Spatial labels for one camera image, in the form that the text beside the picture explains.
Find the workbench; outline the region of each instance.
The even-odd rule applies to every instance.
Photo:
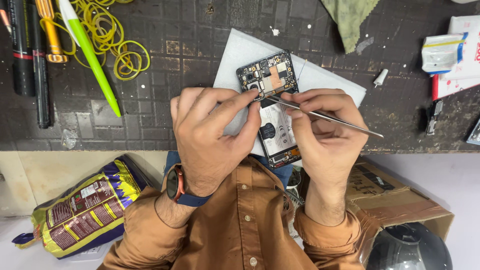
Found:
[[[207,14],[209,3],[213,14],[211,9]],[[71,58],[65,65],[48,65],[54,125],[39,129],[35,98],[13,92],[11,42],[2,26],[0,150],[68,150],[62,146],[65,129],[77,134],[71,150],[175,150],[169,100],[184,87],[213,85],[232,27],[365,87],[360,111],[385,140],[369,139],[362,153],[480,150],[464,142],[480,114],[479,87],[444,98],[435,135],[425,135],[431,80],[420,57],[424,37],[446,34],[451,16],[480,14],[480,2],[380,0],[361,25],[360,41],[374,37],[361,55],[345,54],[319,0],[135,0],[109,10],[126,38],[142,43],[152,60],[148,70],[124,82],[113,75],[112,56],[107,58],[104,70],[123,116],[115,117],[92,72]],[[384,68],[388,77],[374,88]]]

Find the green cloth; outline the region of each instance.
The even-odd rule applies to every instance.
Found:
[[[360,38],[360,24],[379,0],[322,0],[328,13],[338,25],[345,53],[355,50]]]

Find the white foam sheet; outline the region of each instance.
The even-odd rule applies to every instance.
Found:
[[[240,93],[241,88],[237,78],[237,69],[281,50],[282,49],[280,48],[232,28],[230,36],[228,36],[227,45],[225,46],[222,61],[220,62],[213,87],[230,88]],[[305,60],[293,54],[291,55],[291,58],[300,92],[312,88],[340,88],[353,98],[357,107],[360,106],[360,103],[365,96],[365,92],[367,91],[365,88],[311,62],[305,64],[300,75],[300,70],[305,63]],[[226,126],[224,134],[238,134],[247,120],[247,113],[248,111],[246,108],[242,109],[232,122]],[[264,156],[262,145],[258,138],[255,140],[252,153]]]

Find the watch face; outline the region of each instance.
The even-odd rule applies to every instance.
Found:
[[[167,176],[167,195],[170,199],[173,199],[177,195],[178,190],[178,176],[175,169],[172,169]]]

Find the fingernail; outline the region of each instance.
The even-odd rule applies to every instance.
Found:
[[[294,110],[292,112],[292,119],[297,119],[303,116],[303,112],[300,110]]]

